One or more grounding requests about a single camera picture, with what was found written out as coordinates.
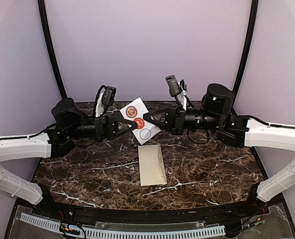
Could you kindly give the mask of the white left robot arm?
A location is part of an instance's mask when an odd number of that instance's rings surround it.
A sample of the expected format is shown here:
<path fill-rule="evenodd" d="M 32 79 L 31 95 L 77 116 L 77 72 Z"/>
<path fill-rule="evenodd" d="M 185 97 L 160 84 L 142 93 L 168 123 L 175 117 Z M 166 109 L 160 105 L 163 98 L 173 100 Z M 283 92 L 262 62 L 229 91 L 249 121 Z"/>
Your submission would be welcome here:
<path fill-rule="evenodd" d="M 24 158 L 63 157 L 75 148 L 75 139 L 115 139 L 137 129 L 137 123 L 113 115 L 90 117 L 78 109 L 71 98 L 61 100 L 51 113 L 55 123 L 30 135 L 0 136 L 0 163 Z M 29 182 L 0 164 L 0 190 L 38 205 L 47 217 L 58 213 L 49 189 Z"/>

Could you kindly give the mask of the cream paper envelope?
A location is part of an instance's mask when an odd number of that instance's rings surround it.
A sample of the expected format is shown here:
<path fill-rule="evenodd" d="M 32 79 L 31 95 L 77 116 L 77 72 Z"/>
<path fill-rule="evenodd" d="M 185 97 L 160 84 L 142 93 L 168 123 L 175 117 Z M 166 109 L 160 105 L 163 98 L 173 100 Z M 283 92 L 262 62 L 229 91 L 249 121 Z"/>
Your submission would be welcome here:
<path fill-rule="evenodd" d="M 138 146 L 140 186 L 166 185 L 166 171 L 161 146 Z"/>

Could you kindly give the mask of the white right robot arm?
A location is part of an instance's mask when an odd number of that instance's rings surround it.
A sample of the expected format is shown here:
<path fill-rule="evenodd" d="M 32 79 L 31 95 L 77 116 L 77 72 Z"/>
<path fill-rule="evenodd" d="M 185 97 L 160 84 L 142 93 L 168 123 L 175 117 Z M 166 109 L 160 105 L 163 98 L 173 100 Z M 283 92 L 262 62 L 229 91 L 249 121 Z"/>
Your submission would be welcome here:
<path fill-rule="evenodd" d="M 145 113 L 145 121 L 172 135 L 198 129 L 212 131 L 215 137 L 232 147 L 268 147 L 295 152 L 295 125 L 265 122 L 254 116 L 231 113 L 235 94 L 223 85 L 212 83 L 202 100 L 202 109 L 184 109 L 180 104 Z M 295 158 L 269 179 L 251 187 L 242 212 L 254 215 L 261 204 L 295 185 Z"/>

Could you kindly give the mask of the white sticker sheet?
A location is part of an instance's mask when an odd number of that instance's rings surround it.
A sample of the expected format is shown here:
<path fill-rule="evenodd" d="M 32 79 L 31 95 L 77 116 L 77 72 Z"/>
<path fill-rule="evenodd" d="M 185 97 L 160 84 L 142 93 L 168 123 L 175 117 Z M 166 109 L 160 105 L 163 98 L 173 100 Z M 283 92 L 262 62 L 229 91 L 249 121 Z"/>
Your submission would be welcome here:
<path fill-rule="evenodd" d="M 126 120 L 137 123 L 137 129 L 132 132 L 141 145 L 161 131 L 159 127 L 143 119 L 143 115 L 149 111 L 140 97 L 121 108 L 120 113 Z"/>

